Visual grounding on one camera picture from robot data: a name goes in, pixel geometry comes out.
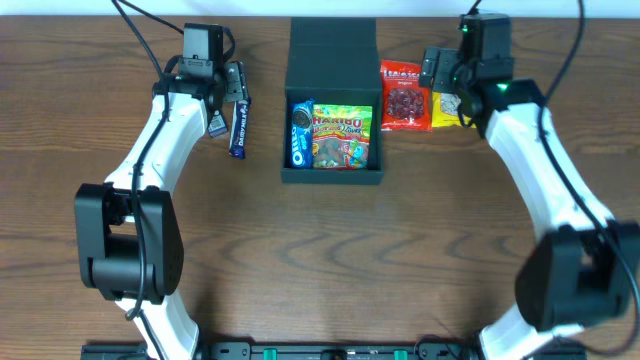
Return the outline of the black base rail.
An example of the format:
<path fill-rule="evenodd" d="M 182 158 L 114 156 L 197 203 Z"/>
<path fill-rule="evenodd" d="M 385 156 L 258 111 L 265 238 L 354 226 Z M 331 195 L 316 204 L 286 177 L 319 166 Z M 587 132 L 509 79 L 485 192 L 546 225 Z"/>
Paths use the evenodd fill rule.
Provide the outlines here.
<path fill-rule="evenodd" d="M 402 344 L 251 345 L 218 342 L 196 348 L 195 360 L 481 360 L 474 346 L 455 342 L 422 341 Z"/>

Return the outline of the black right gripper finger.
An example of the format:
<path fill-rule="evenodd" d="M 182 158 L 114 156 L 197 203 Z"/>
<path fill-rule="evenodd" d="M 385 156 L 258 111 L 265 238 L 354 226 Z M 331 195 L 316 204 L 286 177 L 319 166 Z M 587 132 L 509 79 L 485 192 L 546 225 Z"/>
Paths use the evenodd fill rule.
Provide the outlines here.
<path fill-rule="evenodd" d="M 454 49 L 440 49 L 433 91 L 437 93 L 452 93 L 454 88 L 454 73 L 458 64 L 458 51 Z"/>
<path fill-rule="evenodd" d="M 424 52 L 419 85 L 431 89 L 437 73 L 440 49 L 437 47 L 427 47 Z"/>

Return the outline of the black open gift box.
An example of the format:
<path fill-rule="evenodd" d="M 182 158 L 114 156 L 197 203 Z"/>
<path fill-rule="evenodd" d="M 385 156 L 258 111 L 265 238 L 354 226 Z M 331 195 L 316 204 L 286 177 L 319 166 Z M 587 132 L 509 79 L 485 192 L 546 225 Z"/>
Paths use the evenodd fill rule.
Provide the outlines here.
<path fill-rule="evenodd" d="M 294 17 L 285 79 L 285 132 L 281 180 L 285 184 L 378 185 L 383 178 L 376 20 Z M 367 166 L 360 170 L 301 169 L 292 162 L 293 105 L 370 106 L 373 110 Z"/>

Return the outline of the yellow snack bag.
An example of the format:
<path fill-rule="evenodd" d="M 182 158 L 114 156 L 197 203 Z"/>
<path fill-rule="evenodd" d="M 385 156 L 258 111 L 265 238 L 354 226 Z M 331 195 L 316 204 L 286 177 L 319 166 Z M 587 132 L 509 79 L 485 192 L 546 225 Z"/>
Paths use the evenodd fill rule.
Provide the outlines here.
<path fill-rule="evenodd" d="M 461 100 L 455 94 L 433 92 L 431 95 L 431 125 L 433 128 L 461 127 L 458 106 Z"/>

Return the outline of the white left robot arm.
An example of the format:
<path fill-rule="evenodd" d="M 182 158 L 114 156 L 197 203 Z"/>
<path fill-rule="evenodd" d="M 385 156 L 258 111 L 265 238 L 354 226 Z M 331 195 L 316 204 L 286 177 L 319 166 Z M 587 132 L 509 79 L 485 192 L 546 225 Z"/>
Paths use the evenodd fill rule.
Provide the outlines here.
<path fill-rule="evenodd" d="M 155 84 L 151 113 L 123 162 L 74 199 L 81 279 L 132 317 L 145 347 L 135 357 L 193 359 L 199 327 L 178 290 L 184 247 L 172 195 L 197 141 L 223 122 L 221 106 L 248 103 L 244 66 L 207 73 L 209 62 L 181 61 Z"/>

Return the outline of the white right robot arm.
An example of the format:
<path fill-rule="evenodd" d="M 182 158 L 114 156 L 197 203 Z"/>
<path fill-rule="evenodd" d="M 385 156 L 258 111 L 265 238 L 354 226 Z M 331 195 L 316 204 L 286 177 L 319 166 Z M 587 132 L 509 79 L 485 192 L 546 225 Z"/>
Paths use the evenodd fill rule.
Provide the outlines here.
<path fill-rule="evenodd" d="M 531 359 L 553 342 L 639 304 L 639 226 L 620 223 L 564 150 L 546 98 L 513 76 L 505 50 L 470 56 L 426 49 L 419 82 L 460 99 L 464 126 L 499 155 L 531 217 L 537 245 L 515 281 L 515 303 L 476 336 L 476 359 Z"/>

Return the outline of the small blue gum pack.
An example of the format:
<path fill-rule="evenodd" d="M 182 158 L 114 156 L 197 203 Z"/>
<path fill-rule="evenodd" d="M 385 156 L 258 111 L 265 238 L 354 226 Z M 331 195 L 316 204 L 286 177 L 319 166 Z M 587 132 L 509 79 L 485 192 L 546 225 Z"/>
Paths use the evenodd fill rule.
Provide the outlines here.
<path fill-rule="evenodd" d="M 220 110 L 215 110 L 211 121 L 207 127 L 208 135 L 211 138 L 222 136 L 228 132 L 228 126 L 224 114 Z"/>

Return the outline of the Haribo worms candy bag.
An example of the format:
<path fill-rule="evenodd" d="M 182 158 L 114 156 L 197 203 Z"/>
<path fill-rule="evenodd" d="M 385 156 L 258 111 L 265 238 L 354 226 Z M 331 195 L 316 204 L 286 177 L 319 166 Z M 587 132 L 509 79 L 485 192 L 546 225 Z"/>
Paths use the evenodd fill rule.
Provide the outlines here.
<path fill-rule="evenodd" d="M 368 165 L 373 108 L 315 104 L 312 113 L 312 167 L 354 170 Z"/>

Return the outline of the red snack bag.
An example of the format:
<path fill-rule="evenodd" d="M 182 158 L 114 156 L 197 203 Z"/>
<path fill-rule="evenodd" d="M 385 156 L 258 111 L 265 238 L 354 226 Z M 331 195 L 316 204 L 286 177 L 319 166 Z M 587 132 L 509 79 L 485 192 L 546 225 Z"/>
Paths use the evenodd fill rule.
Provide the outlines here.
<path fill-rule="evenodd" d="M 381 62 L 382 131 L 431 130 L 430 91 L 420 86 L 420 74 L 419 64 L 391 60 Z"/>

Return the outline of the Dairy Milk chocolate bar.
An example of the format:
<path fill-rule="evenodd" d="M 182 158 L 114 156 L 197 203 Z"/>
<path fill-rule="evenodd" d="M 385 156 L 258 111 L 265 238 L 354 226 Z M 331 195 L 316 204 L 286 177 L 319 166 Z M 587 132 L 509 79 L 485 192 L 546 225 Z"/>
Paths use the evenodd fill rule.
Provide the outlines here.
<path fill-rule="evenodd" d="M 250 106 L 250 98 L 237 101 L 234 104 L 229 154 L 237 159 L 244 159 L 246 157 L 245 142 Z"/>

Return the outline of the blue Oreo cookie pack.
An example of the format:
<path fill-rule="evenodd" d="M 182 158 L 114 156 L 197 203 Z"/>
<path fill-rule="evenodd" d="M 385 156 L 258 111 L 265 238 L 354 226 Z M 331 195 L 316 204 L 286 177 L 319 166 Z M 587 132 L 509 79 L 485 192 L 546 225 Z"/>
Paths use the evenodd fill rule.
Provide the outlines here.
<path fill-rule="evenodd" d="M 310 169 L 312 167 L 312 135 L 313 135 L 314 100 L 309 99 L 296 103 L 291 115 L 291 166 L 293 168 Z"/>

